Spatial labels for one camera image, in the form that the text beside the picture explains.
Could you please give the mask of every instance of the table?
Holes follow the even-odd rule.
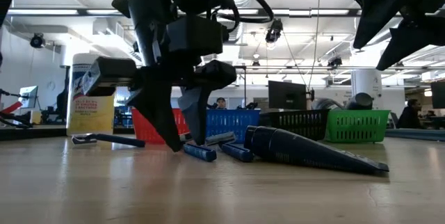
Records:
[[[386,138],[336,147],[387,177],[254,162],[206,163],[66,138],[0,143],[1,223],[442,223],[445,144]]]

